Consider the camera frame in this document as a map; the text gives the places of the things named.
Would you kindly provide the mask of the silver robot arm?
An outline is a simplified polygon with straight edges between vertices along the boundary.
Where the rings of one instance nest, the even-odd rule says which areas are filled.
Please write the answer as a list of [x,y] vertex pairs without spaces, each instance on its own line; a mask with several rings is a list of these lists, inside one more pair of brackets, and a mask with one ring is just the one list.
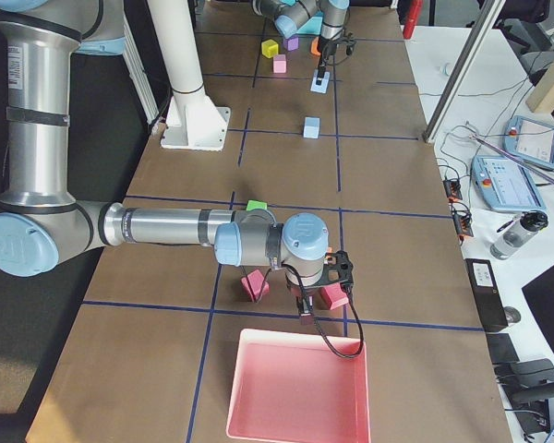
[[7,41],[8,179],[0,196],[0,269],[29,277],[86,251],[132,244],[202,245],[223,265],[283,269],[299,316],[327,282],[328,229],[312,214],[277,222],[265,209],[127,208],[67,189],[70,58],[121,54],[120,1],[0,1]]
[[319,61],[313,74],[310,90],[325,93],[330,73],[328,66],[333,66],[332,58],[340,45],[345,45],[345,53],[350,56],[355,49],[355,39],[346,32],[345,24],[349,1],[315,1],[299,0],[287,5],[282,1],[260,0],[251,2],[253,11],[273,21],[276,29],[284,38],[291,38],[309,22],[317,13],[322,13],[322,24],[319,33]]

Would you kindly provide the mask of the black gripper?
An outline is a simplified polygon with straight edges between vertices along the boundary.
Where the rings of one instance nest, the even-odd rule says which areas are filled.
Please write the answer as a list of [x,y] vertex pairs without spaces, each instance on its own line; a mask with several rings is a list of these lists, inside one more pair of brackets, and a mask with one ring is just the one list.
[[295,297],[295,304],[299,313],[301,325],[312,325],[314,321],[314,296],[319,293],[317,287],[301,287],[289,277],[286,278],[287,288]]
[[338,39],[326,39],[322,36],[319,36],[318,39],[318,51],[319,51],[319,62],[317,66],[317,75],[316,75],[316,84],[320,86],[326,74],[326,68],[328,66],[334,66],[338,47]]

